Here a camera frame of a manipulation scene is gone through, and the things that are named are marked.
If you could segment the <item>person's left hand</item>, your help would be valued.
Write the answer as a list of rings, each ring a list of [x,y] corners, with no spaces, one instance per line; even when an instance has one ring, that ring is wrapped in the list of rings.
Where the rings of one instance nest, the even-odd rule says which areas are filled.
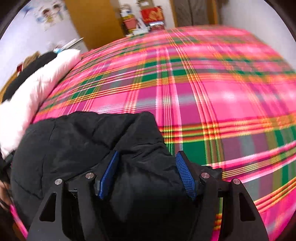
[[[1,199],[1,207],[5,210],[9,210],[12,204],[12,200],[9,194],[10,185],[6,182],[1,181],[1,192],[0,192],[0,199]]]

